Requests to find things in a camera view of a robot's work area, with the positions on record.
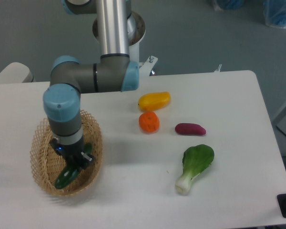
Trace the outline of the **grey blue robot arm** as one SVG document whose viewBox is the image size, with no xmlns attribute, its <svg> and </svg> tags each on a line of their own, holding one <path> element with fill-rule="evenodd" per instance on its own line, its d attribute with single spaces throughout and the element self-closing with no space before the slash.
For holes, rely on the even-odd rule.
<svg viewBox="0 0 286 229">
<path fill-rule="evenodd" d="M 68 165 L 83 170 L 93 158 L 83 151 L 81 95 L 138 88 L 139 65 L 129 54 L 136 23 L 129 0 L 64 0 L 62 4 L 70 14 L 97 15 L 100 62 L 81 64 L 71 56 L 57 58 L 50 86 L 43 94 L 43 108 L 53 133 L 51 146 Z"/>
</svg>

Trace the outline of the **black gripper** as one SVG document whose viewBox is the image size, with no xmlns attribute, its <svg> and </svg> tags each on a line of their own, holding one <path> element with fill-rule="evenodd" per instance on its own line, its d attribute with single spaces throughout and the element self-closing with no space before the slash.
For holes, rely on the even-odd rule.
<svg viewBox="0 0 286 229">
<path fill-rule="evenodd" d="M 68 172 L 81 172 L 82 169 L 86 169 L 95 161 L 95 157 L 93 155 L 83 152 L 83 137 L 71 145 L 60 144 L 56 138 L 53 138 L 50 141 L 50 146 L 57 155 L 62 156 L 62 158 L 66 160 Z"/>
</svg>

